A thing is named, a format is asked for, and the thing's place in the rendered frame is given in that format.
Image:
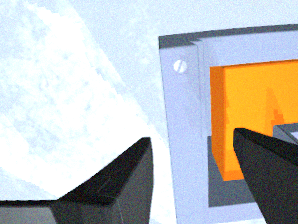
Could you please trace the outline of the orange l-shaped part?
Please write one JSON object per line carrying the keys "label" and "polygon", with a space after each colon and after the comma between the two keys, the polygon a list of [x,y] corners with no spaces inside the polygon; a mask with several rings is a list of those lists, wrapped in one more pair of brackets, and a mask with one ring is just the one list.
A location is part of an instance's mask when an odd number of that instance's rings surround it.
{"label": "orange l-shaped part", "polygon": [[213,157],[223,180],[245,179],[233,148],[234,128],[271,136],[298,123],[298,59],[210,67]]}

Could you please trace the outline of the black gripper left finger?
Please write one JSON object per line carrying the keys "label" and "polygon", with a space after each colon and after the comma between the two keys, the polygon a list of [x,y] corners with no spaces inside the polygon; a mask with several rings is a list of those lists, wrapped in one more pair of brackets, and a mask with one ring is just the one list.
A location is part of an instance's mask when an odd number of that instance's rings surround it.
{"label": "black gripper left finger", "polygon": [[152,196],[146,136],[59,200],[0,200],[0,224],[149,224]]}

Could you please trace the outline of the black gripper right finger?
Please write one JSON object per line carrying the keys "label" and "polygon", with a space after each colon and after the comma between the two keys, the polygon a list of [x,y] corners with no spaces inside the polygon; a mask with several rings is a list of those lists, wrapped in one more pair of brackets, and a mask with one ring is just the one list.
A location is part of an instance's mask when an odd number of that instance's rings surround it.
{"label": "black gripper right finger", "polygon": [[234,128],[233,148],[266,224],[298,224],[298,144]]}

